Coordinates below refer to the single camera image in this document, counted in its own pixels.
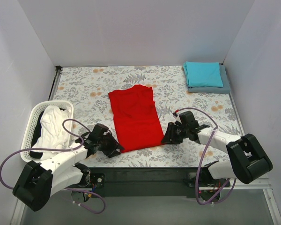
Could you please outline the red t shirt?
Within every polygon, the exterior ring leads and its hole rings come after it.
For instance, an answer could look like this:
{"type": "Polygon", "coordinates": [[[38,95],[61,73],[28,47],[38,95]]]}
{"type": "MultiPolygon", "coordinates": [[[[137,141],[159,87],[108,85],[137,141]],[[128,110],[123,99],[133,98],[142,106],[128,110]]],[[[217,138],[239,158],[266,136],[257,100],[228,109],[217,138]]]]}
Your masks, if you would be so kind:
{"type": "Polygon", "coordinates": [[[164,134],[151,87],[135,85],[108,96],[117,139],[124,147],[122,153],[162,145],[164,134]]]}

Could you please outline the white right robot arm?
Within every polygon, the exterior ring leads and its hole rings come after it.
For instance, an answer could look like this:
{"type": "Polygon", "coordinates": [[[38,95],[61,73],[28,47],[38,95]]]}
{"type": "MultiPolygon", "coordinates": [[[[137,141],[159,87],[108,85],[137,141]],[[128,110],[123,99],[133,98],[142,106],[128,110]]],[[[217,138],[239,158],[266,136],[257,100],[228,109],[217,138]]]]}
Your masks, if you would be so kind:
{"type": "MultiPolygon", "coordinates": [[[[185,138],[207,145],[212,127],[191,127],[180,122],[170,122],[162,139],[163,144],[181,144],[185,138]]],[[[257,138],[252,134],[230,135],[215,131],[209,146],[228,154],[229,161],[212,162],[203,167],[203,182],[215,185],[220,179],[238,179],[249,184],[273,169],[273,164],[257,138]]]]}

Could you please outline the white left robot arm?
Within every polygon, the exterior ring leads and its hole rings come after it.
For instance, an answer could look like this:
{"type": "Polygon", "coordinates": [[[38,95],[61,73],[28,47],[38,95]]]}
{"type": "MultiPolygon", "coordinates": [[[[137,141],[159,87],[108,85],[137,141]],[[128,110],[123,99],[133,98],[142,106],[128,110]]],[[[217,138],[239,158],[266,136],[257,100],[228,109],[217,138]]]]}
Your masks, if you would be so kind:
{"type": "Polygon", "coordinates": [[[41,162],[28,162],[12,193],[30,209],[38,211],[52,195],[69,186],[97,187],[100,177],[93,176],[91,169],[81,161],[97,151],[112,158],[120,155],[123,149],[110,132],[101,137],[86,132],[75,140],[70,151],[58,153],[41,162]]]}

